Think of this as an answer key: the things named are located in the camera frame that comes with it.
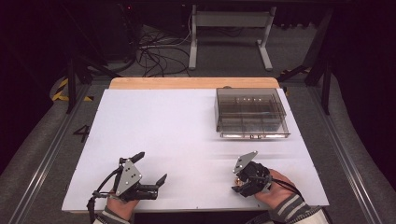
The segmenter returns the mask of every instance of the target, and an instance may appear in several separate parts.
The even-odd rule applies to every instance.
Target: sleeve
[[[287,200],[276,207],[273,214],[288,224],[328,223],[320,206],[312,208],[297,194],[290,195]]]
[[[110,209],[105,207],[105,210],[96,217],[96,220],[93,224],[130,224],[130,222],[122,219],[117,214],[113,213]]]

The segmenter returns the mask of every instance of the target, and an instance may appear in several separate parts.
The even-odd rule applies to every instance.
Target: white tabletop
[[[118,167],[120,157],[145,151],[136,167],[142,184],[168,174],[158,199],[141,201],[136,212],[262,210],[254,197],[235,193],[233,167],[238,156],[259,151],[253,160],[286,175],[310,205],[328,205],[314,164],[290,111],[287,139],[226,140],[216,132],[216,90],[106,90],[90,136],[71,180],[62,210],[82,212],[92,192]],[[114,178],[103,187],[112,188]],[[103,210],[105,199],[95,209]]]

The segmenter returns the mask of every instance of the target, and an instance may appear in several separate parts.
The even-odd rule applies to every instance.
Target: metal stand
[[[197,11],[196,5],[192,6],[191,18],[191,49],[190,70],[195,69],[197,59],[197,26],[211,27],[265,27],[262,39],[257,41],[265,70],[272,71],[270,58],[265,45],[274,21],[276,7],[271,7],[269,12],[223,12],[223,11]]]
[[[91,84],[92,82],[92,76],[90,70],[88,69],[88,66],[97,69],[98,71],[109,77],[120,77],[118,74],[104,68],[102,65],[94,63],[93,61],[84,56],[75,56],[70,58],[67,72],[67,77],[69,79],[69,107],[67,108],[67,114],[72,111],[73,107],[76,105],[77,102],[76,75],[82,84]]]
[[[308,52],[305,55],[303,65],[300,65],[293,70],[285,73],[284,75],[278,77],[276,80],[278,82],[283,82],[300,72],[304,71],[308,67],[312,67],[309,71],[308,76],[305,79],[305,84],[307,86],[315,86],[318,84],[321,76],[324,74],[323,78],[323,89],[322,89],[322,107],[327,115],[329,115],[329,91],[330,91],[330,78],[332,75],[331,71],[331,56],[324,55],[319,56],[319,52],[321,50],[321,45],[323,43],[323,39],[326,35],[327,28],[330,23],[330,19],[332,18],[333,9],[330,8],[327,10],[326,15],[324,16],[320,26],[315,34],[314,39],[312,40],[311,46],[309,47]]]

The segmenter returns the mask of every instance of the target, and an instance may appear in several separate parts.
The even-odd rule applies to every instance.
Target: clear plastic box
[[[217,89],[216,130],[223,138],[287,138],[286,112],[276,89]]]

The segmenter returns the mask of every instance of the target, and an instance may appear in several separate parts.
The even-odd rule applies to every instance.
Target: human hand
[[[131,218],[134,208],[137,206],[138,203],[138,200],[133,200],[125,203],[121,200],[107,197],[107,208],[127,221]]]
[[[270,175],[274,179],[282,180],[294,186],[294,184],[280,172],[271,169],[269,170]],[[275,209],[280,203],[289,198],[291,194],[293,194],[292,191],[290,191],[289,189],[285,189],[284,187],[278,185],[276,182],[273,181],[271,183],[271,189],[269,192],[258,192],[254,195],[254,197],[256,197],[257,200],[268,204],[268,206],[270,206],[272,209]]]

